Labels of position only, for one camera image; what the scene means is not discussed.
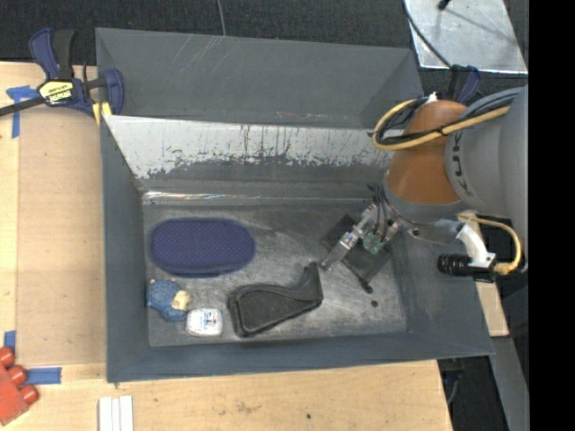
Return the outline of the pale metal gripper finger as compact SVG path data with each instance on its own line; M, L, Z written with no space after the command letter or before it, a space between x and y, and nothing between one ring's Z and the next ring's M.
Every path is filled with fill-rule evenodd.
M344 232L342 235L327 233L323 243L329 246L327 256L321 261L323 270L328 270L334 263L342 260L358 243L360 236L355 232Z

